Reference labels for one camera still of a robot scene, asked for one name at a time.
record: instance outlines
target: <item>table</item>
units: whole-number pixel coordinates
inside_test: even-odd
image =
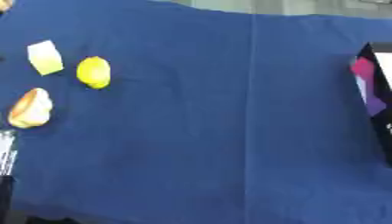
[[[55,104],[19,131],[16,208],[101,223],[392,220],[392,173],[348,69],[367,41],[392,39],[390,20],[19,0],[0,33],[3,116],[30,88]],[[25,48],[45,39],[66,69],[43,78]],[[101,91],[75,77],[95,55],[113,68]]]

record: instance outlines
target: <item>white object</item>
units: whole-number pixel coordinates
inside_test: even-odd
[[[53,103],[46,90],[34,88],[17,101],[8,115],[8,121],[20,129],[41,126],[49,121],[52,108]]]
[[[377,52],[375,53],[375,57],[377,58],[382,71],[384,72],[389,87],[392,88],[392,53]]]
[[[56,73],[64,69],[60,53],[51,40],[27,47],[29,61],[41,75]]]

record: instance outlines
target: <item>box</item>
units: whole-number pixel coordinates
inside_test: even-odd
[[[392,166],[392,43],[366,44],[351,70],[387,163]]]

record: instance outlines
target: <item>foam cube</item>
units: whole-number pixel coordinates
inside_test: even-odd
[[[29,61],[41,75],[53,74],[64,69],[61,55],[51,40],[27,47]]]

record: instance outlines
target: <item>lemon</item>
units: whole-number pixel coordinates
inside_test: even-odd
[[[86,58],[78,65],[76,76],[91,88],[105,88],[110,83],[110,64],[97,56]]]

